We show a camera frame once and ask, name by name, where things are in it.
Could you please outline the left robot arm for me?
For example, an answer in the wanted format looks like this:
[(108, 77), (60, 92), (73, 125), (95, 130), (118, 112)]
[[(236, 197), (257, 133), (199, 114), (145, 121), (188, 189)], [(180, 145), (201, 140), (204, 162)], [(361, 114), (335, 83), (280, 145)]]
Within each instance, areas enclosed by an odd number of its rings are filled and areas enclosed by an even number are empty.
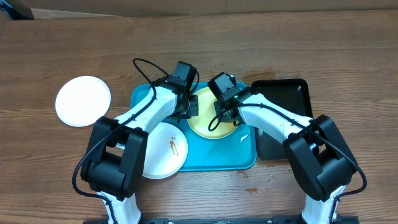
[(142, 178), (149, 134), (165, 118), (198, 116), (194, 91), (200, 74), (179, 61), (173, 74), (150, 81), (147, 96), (128, 112), (93, 126), (85, 155), (76, 165), (72, 186), (76, 193), (100, 198), (108, 213), (105, 223), (139, 223), (135, 192)]

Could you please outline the green rimmed plate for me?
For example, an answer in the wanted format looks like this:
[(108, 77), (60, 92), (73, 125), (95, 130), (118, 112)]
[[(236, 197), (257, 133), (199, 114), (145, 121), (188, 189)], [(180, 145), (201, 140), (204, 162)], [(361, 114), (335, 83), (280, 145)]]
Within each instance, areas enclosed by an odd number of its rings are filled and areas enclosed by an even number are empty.
[(216, 116), (214, 102), (216, 98), (211, 90), (206, 87), (198, 90), (198, 116), (193, 116), (188, 120), (188, 124), (195, 133), (208, 139), (221, 139), (235, 131), (236, 127), (232, 123), (220, 123), (212, 132), (208, 130), (210, 121)]

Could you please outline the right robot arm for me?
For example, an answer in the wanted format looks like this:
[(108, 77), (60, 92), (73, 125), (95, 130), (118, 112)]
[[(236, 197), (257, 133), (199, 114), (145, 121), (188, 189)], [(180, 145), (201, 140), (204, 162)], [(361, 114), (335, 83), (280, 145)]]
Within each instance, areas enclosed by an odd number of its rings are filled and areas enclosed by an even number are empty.
[(331, 118), (290, 112), (251, 87), (240, 89), (227, 73), (211, 79), (208, 87), (216, 97), (214, 120), (253, 126), (281, 143), (295, 180), (306, 194), (301, 214), (273, 216), (270, 223), (359, 222), (358, 217), (336, 212), (359, 167)]

